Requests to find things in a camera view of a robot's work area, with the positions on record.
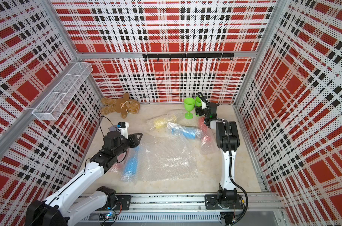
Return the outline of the green wine glass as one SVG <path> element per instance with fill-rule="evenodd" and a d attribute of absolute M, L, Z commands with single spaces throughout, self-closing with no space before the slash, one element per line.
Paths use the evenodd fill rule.
<path fill-rule="evenodd" d="M 185 113 L 185 118 L 190 120 L 193 119 L 193 114 L 191 113 L 195 106 L 195 99 L 194 98 L 185 98 L 184 100 L 184 107 L 187 113 Z"/>
<path fill-rule="evenodd" d="M 202 101 L 199 97 L 195 98 L 195 113 L 197 116 L 201 116 L 203 112 Z"/>

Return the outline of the light blue glass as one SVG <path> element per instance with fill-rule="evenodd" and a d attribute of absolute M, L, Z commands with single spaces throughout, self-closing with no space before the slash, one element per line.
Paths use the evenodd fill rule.
<path fill-rule="evenodd" d="M 182 126 L 172 122 L 167 123 L 167 131 L 172 135 L 183 135 L 190 140 L 201 140 L 203 135 L 203 131 L 196 127 Z"/>

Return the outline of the red glass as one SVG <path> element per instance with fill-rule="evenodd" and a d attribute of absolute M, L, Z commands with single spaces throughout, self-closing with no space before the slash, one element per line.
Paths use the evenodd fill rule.
<path fill-rule="evenodd" d="M 206 135 L 208 134 L 209 128 L 208 128 L 208 126 L 205 124 L 204 120 L 205 120 L 205 117 L 204 117 L 204 116 L 201 116 L 201 117 L 198 119 L 198 127 L 199 127 L 199 129 L 203 132 L 203 135 L 206 136 Z"/>

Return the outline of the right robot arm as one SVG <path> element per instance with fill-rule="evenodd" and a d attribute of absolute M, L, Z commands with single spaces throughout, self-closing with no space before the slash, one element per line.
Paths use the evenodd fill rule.
<path fill-rule="evenodd" d="M 235 182 L 235 159 L 240 146 L 240 137 L 236 122 L 227 121 L 217 116 L 219 103 L 210 102 L 201 92 L 197 93 L 195 107 L 199 116 L 204 116 L 204 125 L 216 132 L 216 144 L 221 152 L 221 179 L 217 192 L 216 203 L 213 207 L 220 209 L 236 208 L 246 210 L 247 193 Z"/>

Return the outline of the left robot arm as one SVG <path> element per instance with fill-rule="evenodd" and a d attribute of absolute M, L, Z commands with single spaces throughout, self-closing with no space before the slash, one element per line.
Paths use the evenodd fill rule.
<path fill-rule="evenodd" d="M 61 189 L 43 201 L 32 202 L 26 211 L 26 226 L 74 226 L 90 213 L 118 205 L 116 191 L 101 186 L 88 198 L 76 202 L 79 196 L 97 179 L 117 163 L 118 156 L 130 148 L 136 148 L 142 133 L 124 136 L 119 131 L 111 131 L 104 137 L 102 149 L 96 153 L 84 169 L 67 182 Z"/>

